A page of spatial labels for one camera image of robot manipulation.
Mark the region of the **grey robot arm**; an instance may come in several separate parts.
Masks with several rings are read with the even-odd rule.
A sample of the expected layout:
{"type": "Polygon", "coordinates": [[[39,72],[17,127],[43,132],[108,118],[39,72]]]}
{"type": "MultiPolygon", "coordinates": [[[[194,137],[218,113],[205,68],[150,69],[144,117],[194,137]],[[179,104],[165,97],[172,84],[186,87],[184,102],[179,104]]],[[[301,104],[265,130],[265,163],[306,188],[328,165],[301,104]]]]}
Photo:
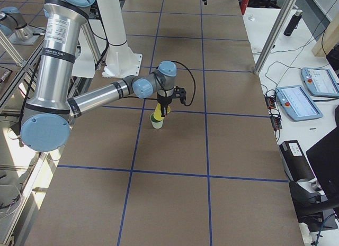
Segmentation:
{"type": "Polygon", "coordinates": [[[24,107],[20,134],[22,141],[37,152],[48,152],[65,145],[70,117],[135,94],[145,99],[157,94],[162,116],[174,92],[177,68],[162,61],[146,77],[138,75],[142,56],[127,44],[119,0],[44,0],[48,17],[40,68],[33,97],[24,107]],[[90,8],[97,4],[108,40],[106,76],[118,80],[91,92],[68,97],[68,88],[76,60],[79,34],[89,22],[90,8]]]}

